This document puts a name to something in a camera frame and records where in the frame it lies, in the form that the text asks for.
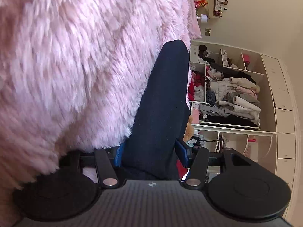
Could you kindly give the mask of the black pants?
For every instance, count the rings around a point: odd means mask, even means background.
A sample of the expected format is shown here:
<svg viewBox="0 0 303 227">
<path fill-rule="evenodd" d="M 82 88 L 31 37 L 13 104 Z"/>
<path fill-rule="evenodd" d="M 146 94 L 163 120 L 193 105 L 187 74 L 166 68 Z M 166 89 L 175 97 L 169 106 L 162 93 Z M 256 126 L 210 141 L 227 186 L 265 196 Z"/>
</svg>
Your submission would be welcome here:
<svg viewBox="0 0 303 227">
<path fill-rule="evenodd" d="M 166 42 L 155 62 L 115 172 L 121 181 L 177 180 L 175 140 L 184 137 L 188 50 L 181 40 Z"/>
</svg>

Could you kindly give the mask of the brown teddy bear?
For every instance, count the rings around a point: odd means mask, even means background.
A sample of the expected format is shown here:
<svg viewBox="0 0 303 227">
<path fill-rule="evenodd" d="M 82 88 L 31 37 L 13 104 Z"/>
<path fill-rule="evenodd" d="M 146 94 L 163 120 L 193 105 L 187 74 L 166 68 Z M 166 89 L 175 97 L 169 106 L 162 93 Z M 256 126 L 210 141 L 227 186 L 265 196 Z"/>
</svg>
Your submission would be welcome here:
<svg viewBox="0 0 303 227">
<path fill-rule="evenodd" d="M 184 137 L 183 137 L 184 142 L 189 141 L 194 135 L 195 130 L 192 126 L 192 121 L 193 121 L 193 116 L 190 115 L 189 118 L 188 118 L 188 122 L 187 122 L 187 125 L 186 125 Z"/>
</svg>

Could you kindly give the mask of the pile of folded clothes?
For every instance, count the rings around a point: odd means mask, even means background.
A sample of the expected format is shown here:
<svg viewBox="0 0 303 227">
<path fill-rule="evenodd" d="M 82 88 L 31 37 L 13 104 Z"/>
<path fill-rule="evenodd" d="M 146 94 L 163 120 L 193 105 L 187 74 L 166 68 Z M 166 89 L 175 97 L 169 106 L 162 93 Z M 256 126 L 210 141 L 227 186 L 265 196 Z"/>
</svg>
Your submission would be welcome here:
<svg viewBox="0 0 303 227">
<path fill-rule="evenodd" d="M 194 73 L 194 110 L 200 124 L 259 129 L 260 87 L 250 75 L 216 63 Z"/>
</svg>

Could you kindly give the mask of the cream open wardrobe shelf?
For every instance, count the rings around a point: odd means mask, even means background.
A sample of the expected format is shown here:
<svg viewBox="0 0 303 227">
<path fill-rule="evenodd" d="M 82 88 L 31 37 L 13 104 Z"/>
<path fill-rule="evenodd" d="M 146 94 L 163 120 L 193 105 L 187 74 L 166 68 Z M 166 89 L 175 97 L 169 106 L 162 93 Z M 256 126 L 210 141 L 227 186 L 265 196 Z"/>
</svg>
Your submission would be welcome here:
<svg viewBox="0 0 303 227">
<path fill-rule="evenodd" d="M 280 177 L 295 197 L 297 119 L 280 61 L 193 40 L 190 67 L 190 144 L 235 149 Z"/>
</svg>

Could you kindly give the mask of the fluffy pink blanket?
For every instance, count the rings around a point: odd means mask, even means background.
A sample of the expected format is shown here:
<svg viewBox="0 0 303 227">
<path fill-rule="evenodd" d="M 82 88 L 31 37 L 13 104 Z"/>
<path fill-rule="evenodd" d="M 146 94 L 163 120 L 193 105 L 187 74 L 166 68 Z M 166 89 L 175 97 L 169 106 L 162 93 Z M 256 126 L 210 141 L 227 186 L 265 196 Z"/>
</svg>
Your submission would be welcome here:
<svg viewBox="0 0 303 227">
<path fill-rule="evenodd" d="M 1 190 L 119 145 L 162 46 L 199 36 L 194 0 L 1 0 Z"/>
</svg>

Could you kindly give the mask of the red snack bag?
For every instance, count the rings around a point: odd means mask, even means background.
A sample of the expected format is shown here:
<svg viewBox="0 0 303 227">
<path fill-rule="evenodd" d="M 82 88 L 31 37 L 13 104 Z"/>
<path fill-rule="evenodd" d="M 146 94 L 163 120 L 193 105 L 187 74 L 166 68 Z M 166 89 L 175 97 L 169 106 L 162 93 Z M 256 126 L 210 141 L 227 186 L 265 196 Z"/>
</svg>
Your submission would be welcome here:
<svg viewBox="0 0 303 227">
<path fill-rule="evenodd" d="M 197 9 L 205 7 L 208 4 L 208 0 L 195 0 L 194 2 Z"/>
</svg>

